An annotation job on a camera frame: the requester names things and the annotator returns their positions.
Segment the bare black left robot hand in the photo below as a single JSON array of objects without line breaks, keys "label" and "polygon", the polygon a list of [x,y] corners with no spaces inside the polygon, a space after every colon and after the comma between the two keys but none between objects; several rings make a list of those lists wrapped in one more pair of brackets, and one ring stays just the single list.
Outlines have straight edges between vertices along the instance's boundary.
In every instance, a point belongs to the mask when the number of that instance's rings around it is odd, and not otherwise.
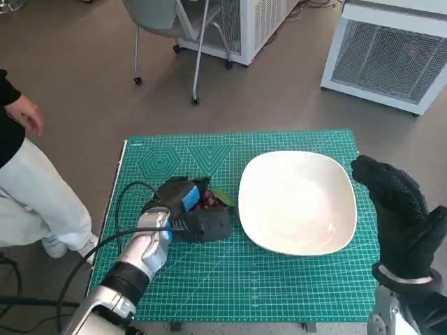
[{"label": "bare black left robot hand", "polygon": [[169,208],[171,216],[179,216],[199,203],[201,193],[207,189],[210,179],[211,177],[171,177],[158,188],[155,198],[162,207]]}]

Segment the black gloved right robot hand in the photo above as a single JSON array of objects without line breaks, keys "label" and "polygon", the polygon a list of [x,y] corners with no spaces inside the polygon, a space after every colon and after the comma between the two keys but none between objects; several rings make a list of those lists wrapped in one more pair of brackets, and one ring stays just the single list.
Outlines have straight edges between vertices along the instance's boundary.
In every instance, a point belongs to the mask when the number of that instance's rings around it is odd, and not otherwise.
[{"label": "black gloved right robot hand", "polygon": [[446,207],[430,211],[414,179],[387,163],[360,155],[351,167],[353,179],[367,187],[376,210],[379,264],[404,280],[428,277],[446,236]]}]

